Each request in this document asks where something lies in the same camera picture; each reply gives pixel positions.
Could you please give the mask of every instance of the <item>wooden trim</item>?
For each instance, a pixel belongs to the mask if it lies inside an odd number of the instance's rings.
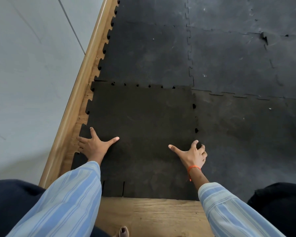
[[[64,115],[59,125],[53,146],[49,153],[39,186],[48,188],[59,176],[60,168],[76,124],[79,109],[88,86],[97,50],[101,43],[106,20],[113,0],[103,0],[86,54],[83,58],[77,79],[71,91]]]

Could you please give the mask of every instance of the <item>person's left hand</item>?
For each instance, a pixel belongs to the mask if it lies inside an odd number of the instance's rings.
[[[82,154],[84,154],[88,161],[96,161],[99,165],[101,165],[101,162],[103,160],[103,157],[105,156],[106,152],[108,151],[109,147],[114,144],[116,141],[118,141],[120,138],[115,137],[111,139],[110,141],[103,142],[99,139],[97,134],[95,133],[95,130],[93,127],[90,127],[91,132],[91,139],[83,138],[81,136],[77,137],[78,142],[78,151],[80,151]]]

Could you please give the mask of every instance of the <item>person's right arm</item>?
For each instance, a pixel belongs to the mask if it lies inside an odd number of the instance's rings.
[[[198,141],[194,141],[189,151],[181,151],[173,145],[169,145],[169,148],[180,157],[186,169],[190,166],[202,168],[207,153],[204,145],[197,149],[197,143]],[[216,237],[285,237],[263,216],[223,186],[209,183],[197,167],[191,168],[189,175],[198,190],[199,200]]]

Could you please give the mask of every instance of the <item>blue and white striped sleeve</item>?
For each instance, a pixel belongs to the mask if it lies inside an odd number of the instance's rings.
[[[258,212],[218,183],[207,183],[198,197],[216,237],[285,237]]]
[[[101,193],[100,167],[90,161],[52,183],[7,236],[90,236]]]

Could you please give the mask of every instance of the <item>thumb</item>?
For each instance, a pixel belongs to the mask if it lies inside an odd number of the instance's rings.
[[[107,142],[107,144],[109,145],[109,147],[111,146],[111,145],[113,145],[116,141],[118,141],[120,138],[119,137],[114,137],[113,139],[111,139],[111,140],[109,140],[108,142]]]
[[[180,155],[182,153],[182,151],[180,149],[178,149],[177,147],[175,147],[174,145],[168,145],[168,147],[171,151],[173,151],[177,155]]]

